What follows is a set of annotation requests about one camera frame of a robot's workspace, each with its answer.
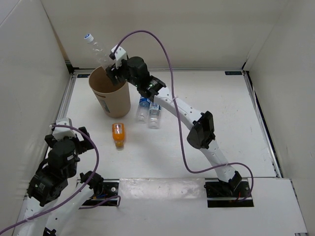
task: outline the white bottle cap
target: white bottle cap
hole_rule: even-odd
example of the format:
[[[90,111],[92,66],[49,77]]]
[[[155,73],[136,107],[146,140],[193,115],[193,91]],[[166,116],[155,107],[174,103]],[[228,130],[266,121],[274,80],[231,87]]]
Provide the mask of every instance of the white bottle cap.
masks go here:
[[[93,36],[90,33],[85,35],[84,39],[87,41],[87,43],[91,43],[94,40]]]

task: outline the white arm segment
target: white arm segment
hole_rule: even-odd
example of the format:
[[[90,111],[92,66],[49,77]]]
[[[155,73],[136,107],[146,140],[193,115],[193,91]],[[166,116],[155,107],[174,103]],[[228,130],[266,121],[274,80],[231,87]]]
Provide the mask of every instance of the white arm segment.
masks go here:
[[[171,95],[171,92],[168,88],[161,88],[159,94],[154,97],[154,102],[164,107],[170,113],[177,117],[174,101]],[[193,121],[197,121],[201,117],[201,112],[194,109],[183,100],[176,98],[178,110],[180,113],[180,118],[182,123],[191,130],[193,127]],[[212,140],[209,144],[209,148],[201,148],[200,151],[206,156],[208,161],[212,166],[219,164],[227,164],[228,161],[223,155],[222,151],[219,149],[218,143],[216,140]],[[215,169],[219,180],[228,182],[235,175],[235,169],[231,166],[223,166]]]
[[[54,200],[50,203],[47,203],[44,207],[39,206],[39,201],[35,198],[27,198],[27,206],[26,212],[24,214],[23,219],[27,219],[33,215],[41,213],[45,210],[51,209],[57,203],[57,200]],[[50,213],[40,216],[34,220],[30,220],[25,224],[21,225],[20,229],[18,230],[17,236],[35,236],[35,235],[43,235],[48,217]]]
[[[78,183],[74,192],[76,192],[83,184]],[[61,232],[71,216],[82,206],[82,204],[93,195],[93,190],[86,186],[74,198],[67,202],[62,207],[56,209],[49,216],[46,228],[49,230],[56,230],[56,236],[61,235]]]

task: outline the orange bottle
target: orange bottle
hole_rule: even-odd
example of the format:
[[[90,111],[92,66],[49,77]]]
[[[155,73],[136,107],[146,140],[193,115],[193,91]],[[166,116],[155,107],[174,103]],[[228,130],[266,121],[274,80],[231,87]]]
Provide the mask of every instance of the orange bottle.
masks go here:
[[[113,139],[117,148],[124,147],[125,126],[123,123],[114,123],[112,125]]]

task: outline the white table surface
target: white table surface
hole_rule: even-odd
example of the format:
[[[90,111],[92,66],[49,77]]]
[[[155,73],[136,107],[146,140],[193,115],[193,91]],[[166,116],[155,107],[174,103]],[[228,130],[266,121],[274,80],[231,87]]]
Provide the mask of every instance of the white table surface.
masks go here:
[[[169,72],[153,72],[170,87]],[[248,165],[255,177],[275,177],[275,172],[263,139],[244,77],[226,76],[223,71],[177,71],[175,93],[200,111],[214,116],[215,135],[219,147],[230,162]],[[110,118],[102,110],[89,87],[87,78],[77,78],[67,117],[75,127],[85,126],[100,153],[98,173],[104,178],[172,178],[216,177],[214,171],[190,174],[184,167],[180,151],[177,119],[167,110],[161,111],[159,130],[148,129],[135,122],[140,95],[129,85],[131,110],[123,118]],[[123,150],[116,150],[111,125],[123,122],[126,142]],[[203,154],[186,141],[189,131],[183,126],[185,151],[192,170],[210,166]],[[78,174],[92,170],[95,153],[80,155]],[[242,177],[249,177],[243,167],[235,167]]]
[[[121,180],[119,208],[99,206],[79,210],[61,236],[294,236],[306,233],[288,179],[256,178],[252,192],[254,207],[207,208],[203,185],[202,179]]]

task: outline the white wall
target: white wall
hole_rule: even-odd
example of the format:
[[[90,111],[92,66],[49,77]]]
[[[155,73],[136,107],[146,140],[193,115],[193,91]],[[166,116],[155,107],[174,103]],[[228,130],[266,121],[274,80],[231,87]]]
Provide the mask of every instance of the white wall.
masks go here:
[[[257,56],[287,0],[42,0],[65,51],[80,68],[95,68],[83,37],[114,47],[133,30],[150,30],[174,67],[241,68]],[[149,67],[166,67],[159,45],[134,35],[123,46]]]
[[[315,235],[315,1],[291,0],[250,70],[285,177]]]
[[[7,3],[0,2],[1,230],[17,220],[69,79],[41,2]]]

